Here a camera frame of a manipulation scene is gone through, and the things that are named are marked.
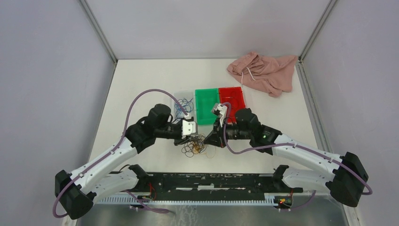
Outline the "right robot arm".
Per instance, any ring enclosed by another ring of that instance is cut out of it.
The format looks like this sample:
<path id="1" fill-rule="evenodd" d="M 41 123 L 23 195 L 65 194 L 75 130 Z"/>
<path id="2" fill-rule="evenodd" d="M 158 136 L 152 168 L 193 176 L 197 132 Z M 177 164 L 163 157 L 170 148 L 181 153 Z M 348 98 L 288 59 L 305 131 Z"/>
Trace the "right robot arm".
<path id="1" fill-rule="evenodd" d="M 233 124 L 228 123 L 227 104 L 216 104 L 211 112 L 216 120 L 205 144 L 227 148 L 232 154 L 258 151 L 306 167 L 303 170 L 278 166 L 271 180 L 275 191 L 284 192 L 288 188 L 328 191 L 336 201 L 349 207 L 357 207 L 361 196 L 372 195 L 367 183 L 369 176 L 357 155 L 350 152 L 339 155 L 302 144 L 261 124 L 249 108 L 238 110 Z"/>

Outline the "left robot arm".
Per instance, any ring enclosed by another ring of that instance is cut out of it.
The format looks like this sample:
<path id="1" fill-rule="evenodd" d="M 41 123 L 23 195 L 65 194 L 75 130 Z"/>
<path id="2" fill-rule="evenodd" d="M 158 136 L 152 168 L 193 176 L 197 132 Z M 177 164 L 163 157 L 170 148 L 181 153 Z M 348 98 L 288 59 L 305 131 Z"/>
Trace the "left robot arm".
<path id="1" fill-rule="evenodd" d="M 54 206 L 54 216 L 79 219 L 107 196 L 132 188 L 139 192 L 145 190 L 148 178 L 140 167 L 114 176 L 109 173 L 155 144 L 158 138 L 172 139 L 175 145 L 181 145 L 197 133 L 198 125 L 192 115 L 184 116 L 177 123 L 169 121 L 170 115 L 167 105 L 156 104 L 147 116 L 127 127 L 121 139 L 101 155 L 72 172 L 58 172 L 55 175 L 56 203 L 60 203 L 66 213 L 58 215 Z"/>

